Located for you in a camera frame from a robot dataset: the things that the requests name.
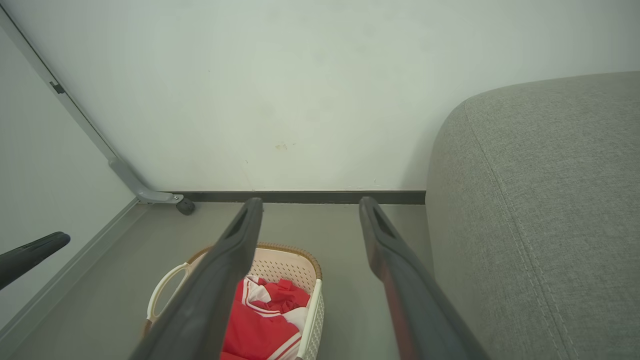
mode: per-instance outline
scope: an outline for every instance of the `caster wheel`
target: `caster wheel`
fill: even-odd
[[[183,215],[189,216],[193,214],[193,212],[196,209],[196,206],[195,204],[193,204],[193,201],[187,198],[183,198],[182,201],[180,201],[175,205],[175,208],[178,209],[178,211],[180,211]]]

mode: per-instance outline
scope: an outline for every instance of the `metal frame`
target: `metal frame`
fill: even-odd
[[[31,46],[31,42],[27,36],[20,30],[18,24],[13,21],[11,15],[0,3],[0,27],[2,27],[11,41],[18,47],[22,55],[27,59],[29,64],[38,73],[42,81],[47,84],[47,87],[56,96],[62,106],[67,109],[71,117],[77,122],[84,133],[89,136],[89,139],[100,150],[102,155],[107,158],[109,166],[113,172],[127,185],[133,194],[144,204],[153,203],[165,203],[165,204],[177,204],[181,202],[184,195],[172,194],[164,192],[156,192],[147,188],[138,177],[131,171],[129,166],[114,150],[113,146],[109,144],[106,138],[100,134],[100,131],[91,123],[86,112],[82,110],[82,107],[78,105],[78,102],[66,91],[66,87],[61,83],[54,72],[47,67],[42,60],[42,57],[38,54],[36,49]]]

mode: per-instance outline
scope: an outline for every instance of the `fabric upholstery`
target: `fabric upholstery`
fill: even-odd
[[[492,358],[640,357],[640,72],[467,99],[426,205],[436,280]]]

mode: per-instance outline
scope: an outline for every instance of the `black bar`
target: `black bar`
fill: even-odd
[[[130,360],[219,359],[237,284],[249,272],[262,222],[250,199],[204,256]]]
[[[0,255],[0,290],[62,249],[70,240],[69,235],[58,231]]]
[[[358,204],[363,197],[375,197],[380,204],[424,205],[425,191],[356,192],[172,192],[196,202],[245,202],[259,197],[280,204]]]
[[[369,266],[385,285],[400,356],[408,359],[487,359],[434,278],[378,203],[360,201]]]

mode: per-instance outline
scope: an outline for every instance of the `red clothing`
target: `red clothing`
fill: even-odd
[[[307,306],[309,302],[309,294],[301,288],[294,286],[289,280],[281,279],[278,283],[268,283],[264,285],[269,295],[270,302],[252,301],[253,305],[261,307],[265,310],[277,310],[282,314],[297,309],[298,307]]]
[[[234,301],[222,351],[245,360],[265,360],[300,342],[298,328],[282,316],[262,317]]]
[[[281,279],[277,284],[247,276],[238,284],[227,325],[227,333],[220,355],[222,360],[284,360],[294,359],[298,353],[301,327],[306,315],[287,314],[298,325],[282,316],[289,311],[306,307],[309,294]]]

